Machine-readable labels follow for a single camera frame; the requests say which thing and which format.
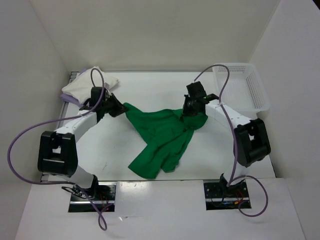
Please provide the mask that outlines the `green t shirt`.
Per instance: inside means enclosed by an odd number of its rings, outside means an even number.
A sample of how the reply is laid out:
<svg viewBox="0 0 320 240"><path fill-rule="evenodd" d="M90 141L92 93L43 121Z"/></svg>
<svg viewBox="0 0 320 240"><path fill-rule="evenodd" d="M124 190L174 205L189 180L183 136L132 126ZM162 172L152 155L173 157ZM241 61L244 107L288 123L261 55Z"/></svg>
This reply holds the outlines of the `green t shirt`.
<svg viewBox="0 0 320 240"><path fill-rule="evenodd" d="M128 168L147 180L154 180L161 170L174 172L194 132L208 119L203 112L184 116L182 109L143 112L127 102L124 106L128 109L126 118L146 143Z"/></svg>

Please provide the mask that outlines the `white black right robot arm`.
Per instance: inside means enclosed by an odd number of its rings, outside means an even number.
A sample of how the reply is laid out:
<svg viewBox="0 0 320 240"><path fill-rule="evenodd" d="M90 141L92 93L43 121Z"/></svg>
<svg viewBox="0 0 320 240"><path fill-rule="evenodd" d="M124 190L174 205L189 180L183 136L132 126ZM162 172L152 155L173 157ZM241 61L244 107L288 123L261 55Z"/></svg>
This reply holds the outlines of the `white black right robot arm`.
<svg viewBox="0 0 320 240"><path fill-rule="evenodd" d="M247 169L262 161L271 153L271 146L262 119L251 119L221 102L215 94L207 94L200 82L186 86L182 109L183 119L205 114L231 130L234 163L221 174L219 191L225 197L232 196L244 180Z"/></svg>

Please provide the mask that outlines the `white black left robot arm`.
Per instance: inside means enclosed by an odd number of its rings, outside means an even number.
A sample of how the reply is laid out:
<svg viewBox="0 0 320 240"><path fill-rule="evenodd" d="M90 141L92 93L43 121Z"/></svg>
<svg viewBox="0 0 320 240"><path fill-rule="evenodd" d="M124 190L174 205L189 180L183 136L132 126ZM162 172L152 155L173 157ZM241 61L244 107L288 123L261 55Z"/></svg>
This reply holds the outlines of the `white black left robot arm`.
<svg viewBox="0 0 320 240"><path fill-rule="evenodd" d="M115 118L129 109L104 87L93 87L91 97L71 119L55 131L45 131L40 137L38 170L58 176L74 185L73 192L89 200L105 194L108 188L99 184L98 177L79 166L76 143L92 127L109 114Z"/></svg>

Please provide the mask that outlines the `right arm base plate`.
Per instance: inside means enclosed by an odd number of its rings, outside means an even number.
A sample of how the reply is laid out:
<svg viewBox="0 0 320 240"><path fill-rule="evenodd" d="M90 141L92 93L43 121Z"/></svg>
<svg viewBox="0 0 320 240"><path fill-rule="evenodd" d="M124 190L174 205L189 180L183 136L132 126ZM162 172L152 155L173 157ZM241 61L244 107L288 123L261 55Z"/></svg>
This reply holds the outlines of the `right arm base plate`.
<svg viewBox="0 0 320 240"><path fill-rule="evenodd" d="M207 211L251 209L250 197L245 181L234 189L224 192L218 180L203 182L205 206Z"/></svg>

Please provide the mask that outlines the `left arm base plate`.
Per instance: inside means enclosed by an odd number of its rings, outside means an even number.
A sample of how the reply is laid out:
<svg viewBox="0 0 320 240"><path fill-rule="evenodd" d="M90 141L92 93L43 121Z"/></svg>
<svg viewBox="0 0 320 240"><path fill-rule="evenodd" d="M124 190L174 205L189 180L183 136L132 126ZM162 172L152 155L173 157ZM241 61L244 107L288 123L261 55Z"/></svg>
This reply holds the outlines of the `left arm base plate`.
<svg viewBox="0 0 320 240"><path fill-rule="evenodd" d="M99 211L103 212L114 212L115 211L115 199L116 199L116 181L105 181L99 182L102 191L97 193L95 196L90 196L94 205ZM85 195L75 187L61 187L64 191L70 193L70 202L68 207L69 213L89 213L95 212L94 207Z"/></svg>

